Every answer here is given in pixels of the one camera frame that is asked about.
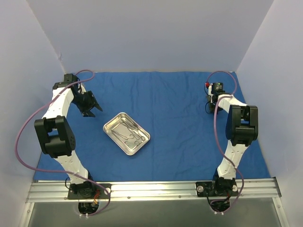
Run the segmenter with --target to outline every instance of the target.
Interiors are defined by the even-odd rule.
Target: gray floor
[[[279,227],[272,199],[240,199],[225,215],[214,215],[206,200],[112,202],[88,220],[76,203],[36,203],[30,227]]]

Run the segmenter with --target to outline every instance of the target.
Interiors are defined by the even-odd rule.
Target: wire
[[[206,87],[205,87],[205,85],[204,85],[204,92],[206,93],[207,96],[210,96],[210,95],[208,94],[208,92],[205,90],[205,88],[206,88]]]
[[[66,181],[67,181],[67,179],[70,179],[70,177],[68,176],[66,179],[65,179],[65,187],[69,190],[70,188],[69,187],[67,187],[67,185],[66,185]]]
[[[211,73],[211,74],[208,76],[206,82],[208,82],[208,80],[210,79],[210,77],[211,77],[212,75],[214,75],[215,73],[217,73],[217,72],[223,72],[223,73],[226,73],[226,74],[230,75],[230,77],[231,77],[231,78],[233,79],[233,81],[235,82],[235,89],[233,90],[232,95],[235,94],[235,92],[236,92],[236,90],[237,90],[237,88],[238,88],[237,81],[236,81],[235,77],[233,77],[233,75],[230,74],[229,72],[226,72],[226,71],[216,71],[216,72],[213,72],[213,73]]]
[[[21,136],[21,134],[22,134],[24,128],[26,127],[26,125],[30,122],[30,120],[33,119],[33,117],[34,117],[38,112],[40,112],[41,110],[47,108],[50,104],[52,104],[53,102],[55,102],[55,101],[58,99],[58,97],[59,97],[66,89],[70,88],[71,86],[73,86],[73,85],[75,85],[75,84],[83,83],[83,82],[89,81],[89,80],[91,80],[91,79],[93,79],[93,78],[95,77],[95,72],[93,72],[93,71],[91,71],[91,70],[81,70],[81,71],[79,71],[79,72],[76,73],[76,76],[77,76],[79,73],[82,73],[82,72],[85,72],[85,71],[91,72],[91,73],[92,73],[92,76],[91,76],[90,78],[88,78],[88,79],[83,79],[83,80],[80,80],[80,81],[75,81],[75,82],[73,82],[73,83],[70,83],[70,84],[67,85],[63,90],[61,90],[61,91],[59,92],[59,94],[58,94],[52,101],[50,101],[50,102],[47,103],[46,105],[40,107],[40,108],[39,108],[38,110],[36,110],[32,115],[30,115],[30,117],[24,122],[24,124],[22,125],[21,129],[19,130],[19,132],[18,132],[18,134],[17,134],[17,136],[16,136],[14,149],[15,149],[15,156],[16,156],[17,160],[18,160],[22,165],[24,165],[26,168],[29,168],[29,169],[35,170],[35,171],[39,171],[39,172],[46,172],[46,173],[64,173],[64,174],[71,174],[71,175],[74,175],[74,176],[76,176],[76,177],[78,177],[78,178],[84,180],[84,181],[91,182],[91,183],[95,184],[96,186],[100,187],[102,190],[104,190],[104,191],[108,194],[108,201],[107,201],[107,204],[106,204],[104,207],[102,207],[102,208],[100,208],[99,210],[97,210],[95,213],[89,214],[89,216],[92,216],[92,215],[96,215],[96,214],[100,213],[100,212],[103,211],[106,207],[108,207],[108,205],[110,204],[110,193],[106,190],[105,187],[103,187],[102,185],[98,184],[98,183],[95,182],[95,181],[92,181],[92,180],[90,180],[90,179],[88,179],[88,178],[85,178],[85,177],[83,177],[83,176],[80,176],[80,175],[78,175],[78,174],[76,174],[76,173],[73,173],[73,172],[71,172],[71,171],[65,171],[65,170],[48,170],[48,169],[39,169],[39,168],[32,167],[32,166],[26,164],[26,163],[20,158],[19,153],[18,153],[18,142],[19,142],[20,136]]]
[[[236,92],[236,90],[237,90],[237,81],[236,81],[236,79],[233,77],[232,74],[230,74],[229,72],[225,72],[225,71],[216,71],[216,72],[211,73],[211,74],[208,76],[207,81],[209,80],[209,78],[210,78],[213,74],[215,74],[215,73],[217,73],[217,72],[223,72],[223,73],[227,73],[228,75],[230,75],[231,78],[233,79],[234,83],[235,83],[235,89],[233,90],[231,96],[228,96],[228,95],[222,96],[222,97],[220,97],[220,98],[218,99],[218,101],[217,101],[217,103],[216,103],[216,106],[215,106],[215,109],[214,109],[214,138],[215,138],[215,140],[216,140],[216,144],[217,144],[217,146],[218,146],[218,149],[219,149],[220,153],[222,154],[222,156],[223,156],[227,161],[229,161],[229,162],[232,164],[232,166],[233,166],[234,169],[237,171],[237,173],[240,175],[241,180],[242,180],[242,186],[241,186],[241,188],[240,188],[240,190],[239,190],[239,193],[238,193],[237,197],[235,198],[234,202],[229,206],[229,208],[227,208],[225,211],[222,212],[222,213],[225,213],[225,212],[229,211],[229,210],[234,206],[234,204],[238,201],[238,199],[239,199],[239,197],[240,197],[240,195],[241,195],[241,193],[242,193],[242,190],[243,190],[243,188],[244,188],[244,177],[243,177],[242,173],[236,168],[236,165],[233,163],[233,161],[231,161],[231,160],[224,154],[224,152],[223,152],[223,150],[222,150],[222,148],[221,148],[221,146],[220,146],[219,138],[218,138],[218,133],[217,133],[217,113],[218,113],[219,102],[220,102],[222,99],[224,99],[224,98],[233,98],[233,94],[234,94],[234,93]]]
[[[210,103],[210,101],[208,101],[208,102],[205,104],[205,112],[206,112],[207,114],[212,114],[211,112],[208,112],[208,111],[206,110],[207,104],[209,104],[209,103]]]

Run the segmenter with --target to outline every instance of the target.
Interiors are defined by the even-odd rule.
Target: wrinkled fabric
[[[209,72],[97,73],[85,84],[103,112],[82,117],[71,105],[67,120],[75,134],[76,153],[96,181],[189,181],[210,180],[222,161],[214,139],[212,114],[205,112],[204,83]],[[87,78],[88,73],[80,74]],[[223,82],[232,92],[233,80],[213,75],[210,82]],[[238,86],[235,97],[244,102]],[[104,132],[103,126],[120,112],[130,115],[151,135],[135,155],[126,155]],[[219,112],[217,129],[225,151],[227,113]],[[48,155],[41,155],[39,168],[62,169]],[[259,143],[253,142],[239,166],[245,178],[270,177]],[[35,180],[65,180],[65,174],[36,172]]]

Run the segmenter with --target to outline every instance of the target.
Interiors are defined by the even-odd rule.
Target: white enclosure wall
[[[235,71],[273,2],[27,1],[67,71]]]
[[[275,0],[240,67],[247,103],[259,108],[259,141],[290,226],[303,225],[303,1]]]
[[[0,32],[0,226],[16,227],[34,172],[15,158],[15,137],[26,118],[50,100],[63,70],[26,1],[0,1]],[[19,150],[28,164],[37,165],[41,149],[33,123]]]

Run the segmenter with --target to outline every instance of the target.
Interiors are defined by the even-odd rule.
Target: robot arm
[[[208,100],[211,110],[214,110],[215,103],[220,98],[219,110],[228,113],[225,130],[228,142],[225,156],[235,164],[235,167],[224,158],[217,168],[217,173],[219,178],[232,180],[236,177],[235,168],[238,167],[245,150],[258,137],[258,108],[248,106],[233,95],[226,94],[223,90],[223,83],[210,84]]]
[[[207,101],[209,110],[214,113],[217,102],[217,111],[228,113],[225,135],[228,140],[224,158],[215,171],[211,182],[196,182],[197,196],[207,197],[213,210],[224,212],[230,207],[229,198],[238,196],[238,187],[235,181],[236,168],[242,155],[252,141],[258,137],[258,108],[246,105],[233,95],[223,90],[223,83],[205,84],[208,89]],[[226,196],[225,200],[210,201],[208,197]]]
[[[65,86],[75,81],[78,81],[77,76],[65,74],[64,81],[55,83],[53,86],[53,99]],[[42,119],[35,121],[35,130],[44,154],[50,155],[59,162],[65,171],[71,171],[92,179],[88,170],[83,167],[77,157],[75,136],[66,120],[71,103],[79,108],[84,117],[95,117],[90,111],[94,107],[102,111],[92,92],[87,92],[82,84],[76,84],[60,94],[57,100],[49,106]],[[69,175],[69,177],[71,179],[71,189],[74,193],[79,191],[84,194],[94,192],[94,185],[90,182],[79,179],[74,175]]]

